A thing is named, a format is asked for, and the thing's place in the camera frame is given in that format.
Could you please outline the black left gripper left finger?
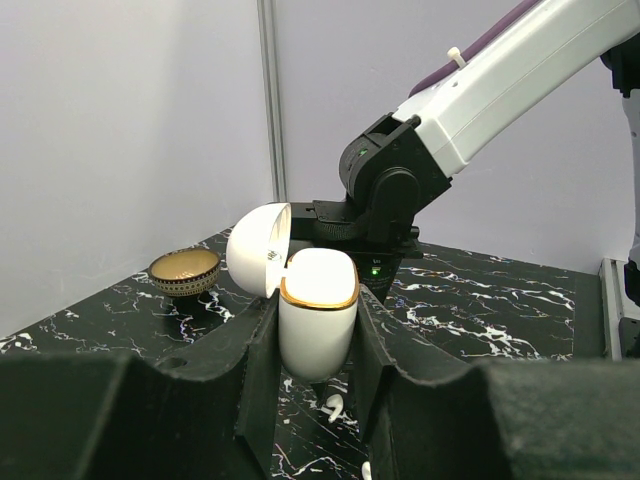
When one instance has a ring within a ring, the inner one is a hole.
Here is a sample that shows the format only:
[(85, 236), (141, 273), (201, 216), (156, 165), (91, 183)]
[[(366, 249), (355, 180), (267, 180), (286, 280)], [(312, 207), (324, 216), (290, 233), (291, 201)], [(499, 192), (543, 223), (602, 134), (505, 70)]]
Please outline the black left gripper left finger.
[(278, 402), (278, 303), (257, 299), (195, 343), (7, 356), (5, 479), (265, 479)]

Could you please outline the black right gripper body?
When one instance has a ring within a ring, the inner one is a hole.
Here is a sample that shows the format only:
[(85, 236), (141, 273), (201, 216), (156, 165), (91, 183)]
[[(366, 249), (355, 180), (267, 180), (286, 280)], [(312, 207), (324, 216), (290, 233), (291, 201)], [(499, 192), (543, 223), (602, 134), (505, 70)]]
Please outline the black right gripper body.
[(290, 252), (305, 246), (339, 250), (354, 261), (359, 280), (384, 302), (401, 262), (420, 258), (419, 228), (393, 234), (383, 243), (367, 239), (370, 227), (353, 201), (292, 202)]

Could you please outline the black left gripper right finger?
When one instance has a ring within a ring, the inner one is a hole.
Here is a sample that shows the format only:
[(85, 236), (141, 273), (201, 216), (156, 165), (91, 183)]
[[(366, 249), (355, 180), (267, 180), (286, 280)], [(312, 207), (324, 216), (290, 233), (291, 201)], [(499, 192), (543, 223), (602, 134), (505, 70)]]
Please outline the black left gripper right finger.
[(352, 341), (356, 413), (376, 479), (635, 479), (635, 361), (464, 362), (367, 288)]

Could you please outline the white oval charging case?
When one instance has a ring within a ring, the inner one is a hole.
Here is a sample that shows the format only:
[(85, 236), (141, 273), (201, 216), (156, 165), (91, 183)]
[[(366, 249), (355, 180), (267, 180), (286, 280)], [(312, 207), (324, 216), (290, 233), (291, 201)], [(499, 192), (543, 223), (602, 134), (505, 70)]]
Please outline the white oval charging case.
[(281, 361), (309, 383), (336, 375), (346, 362), (360, 290), (356, 265), (335, 249), (289, 252), (292, 206), (271, 203), (245, 214), (232, 228), (226, 264), (234, 283), (269, 299), (278, 297)]

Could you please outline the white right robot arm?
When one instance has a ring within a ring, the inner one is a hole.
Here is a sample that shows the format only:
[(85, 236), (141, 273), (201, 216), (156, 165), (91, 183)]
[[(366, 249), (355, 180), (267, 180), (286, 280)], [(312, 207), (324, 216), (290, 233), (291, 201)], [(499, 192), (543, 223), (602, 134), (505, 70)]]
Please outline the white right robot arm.
[(417, 255), (415, 216), (491, 140), (594, 60), (639, 135), (639, 5), (523, 1), (343, 151), (342, 201), (295, 203), (291, 237), (350, 254), (379, 297)]

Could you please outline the black marbled mat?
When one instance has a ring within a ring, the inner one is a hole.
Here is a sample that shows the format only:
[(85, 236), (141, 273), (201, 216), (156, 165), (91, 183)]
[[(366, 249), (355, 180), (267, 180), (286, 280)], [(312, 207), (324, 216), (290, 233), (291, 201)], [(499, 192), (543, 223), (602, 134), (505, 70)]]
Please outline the black marbled mat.
[[(603, 354), (597, 276), (437, 245), (421, 251), (401, 264), (385, 305), (402, 325), (450, 354), (560, 361)], [(171, 300), (139, 272), (4, 336), (1, 352), (130, 351), (158, 360), (250, 301), (227, 273), (198, 297)], [(282, 376), (272, 478), (356, 479), (366, 454), (352, 411), (329, 422), (311, 389)]]

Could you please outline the white earbud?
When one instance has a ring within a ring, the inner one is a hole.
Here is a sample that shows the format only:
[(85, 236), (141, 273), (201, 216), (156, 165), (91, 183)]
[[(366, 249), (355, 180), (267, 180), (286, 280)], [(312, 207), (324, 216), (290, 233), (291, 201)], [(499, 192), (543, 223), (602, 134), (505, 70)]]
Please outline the white earbud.
[(332, 394), (324, 402), (321, 412), (327, 415), (329, 424), (334, 423), (342, 414), (345, 407), (344, 398), (341, 394)]
[(369, 461), (365, 461), (361, 466), (361, 477), (363, 480), (372, 480), (371, 464)]

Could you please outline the gold bowl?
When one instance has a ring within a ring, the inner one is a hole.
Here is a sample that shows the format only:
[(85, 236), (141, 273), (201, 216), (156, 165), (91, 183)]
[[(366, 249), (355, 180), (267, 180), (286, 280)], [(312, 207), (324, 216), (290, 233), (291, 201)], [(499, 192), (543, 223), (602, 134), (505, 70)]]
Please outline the gold bowl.
[(221, 258), (205, 248), (186, 248), (154, 260), (148, 274), (154, 286), (169, 297), (197, 296), (218, 280)]

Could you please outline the white earbud lower centre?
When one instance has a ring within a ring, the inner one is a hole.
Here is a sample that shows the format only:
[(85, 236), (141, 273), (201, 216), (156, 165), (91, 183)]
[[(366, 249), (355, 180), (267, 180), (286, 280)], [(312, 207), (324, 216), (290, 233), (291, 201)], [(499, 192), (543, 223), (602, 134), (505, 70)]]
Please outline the white earbud lower centre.
[(363, 480), (372, 480), (371, 464), (369, 461), (365, 461), (361, 466), (361, 477)]

